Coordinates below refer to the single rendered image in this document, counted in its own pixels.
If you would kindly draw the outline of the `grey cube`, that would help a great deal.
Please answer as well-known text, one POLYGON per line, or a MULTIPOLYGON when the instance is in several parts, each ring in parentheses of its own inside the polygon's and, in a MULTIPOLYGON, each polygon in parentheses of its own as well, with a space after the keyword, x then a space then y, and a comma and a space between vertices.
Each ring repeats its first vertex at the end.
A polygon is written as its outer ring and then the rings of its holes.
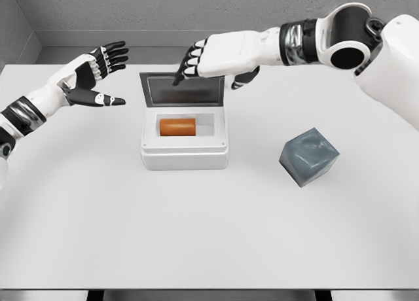
POLYGON ((339 151, 312 128, 285 143, 279 163, 303 187, 327 173, 339 156, 339 151))

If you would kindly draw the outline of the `grey box lid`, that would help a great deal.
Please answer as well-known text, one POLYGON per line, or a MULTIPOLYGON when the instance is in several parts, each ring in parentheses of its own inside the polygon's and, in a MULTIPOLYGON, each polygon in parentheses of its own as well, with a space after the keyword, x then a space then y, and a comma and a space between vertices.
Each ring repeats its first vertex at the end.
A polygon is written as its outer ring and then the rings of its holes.
POLYGON ((225 79, 191 78, 177 86, 171 72, 139 74, 148 107, 222 107, 225 79))

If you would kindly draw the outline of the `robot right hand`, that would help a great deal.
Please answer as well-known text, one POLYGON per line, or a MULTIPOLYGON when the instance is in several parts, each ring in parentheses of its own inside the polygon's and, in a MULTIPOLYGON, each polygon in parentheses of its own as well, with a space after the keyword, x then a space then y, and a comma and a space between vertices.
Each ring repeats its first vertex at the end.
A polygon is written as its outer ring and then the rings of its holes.
POLYGON ((237 90, 249 84, 260 71, 256 44, 260 33, 235 31, 211 35, 189 47, 172 85, 178 86, 191 78, 217 78, 233 75, 231 85, 237 90))

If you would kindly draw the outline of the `orange cylinder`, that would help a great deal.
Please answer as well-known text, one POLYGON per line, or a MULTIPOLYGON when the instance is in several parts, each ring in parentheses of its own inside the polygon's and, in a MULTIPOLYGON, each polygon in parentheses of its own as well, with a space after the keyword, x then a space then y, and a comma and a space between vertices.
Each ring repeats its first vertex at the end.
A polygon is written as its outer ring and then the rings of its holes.
POLYGON ((161 118, 159 122, 160 136, 195 136, 195 118, 161 118))

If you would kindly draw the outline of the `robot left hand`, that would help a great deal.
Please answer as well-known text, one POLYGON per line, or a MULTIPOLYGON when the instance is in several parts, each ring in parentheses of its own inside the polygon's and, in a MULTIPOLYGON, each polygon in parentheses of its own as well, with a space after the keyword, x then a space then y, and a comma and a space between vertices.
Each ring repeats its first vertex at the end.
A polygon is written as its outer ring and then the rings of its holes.
POLYGON ((58 86, 69 105, 104 107, 125 105, 122 98, 93 90, 96 83, 126 68, 129 49, 124 41, 105 44, 82 54, 52 75, 47 83, 58 86))

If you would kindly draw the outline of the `white box body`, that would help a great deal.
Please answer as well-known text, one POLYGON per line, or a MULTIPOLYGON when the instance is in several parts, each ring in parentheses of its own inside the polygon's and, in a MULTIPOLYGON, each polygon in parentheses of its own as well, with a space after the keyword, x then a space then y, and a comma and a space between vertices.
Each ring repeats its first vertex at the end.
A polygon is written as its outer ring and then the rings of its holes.
POLYGON ((224 107, 155 107, 145 110, 141 157, 148 170, 213 170, 228 164, 224 107), (161 136, 163 118, 193 118, 195 136, 161 136))

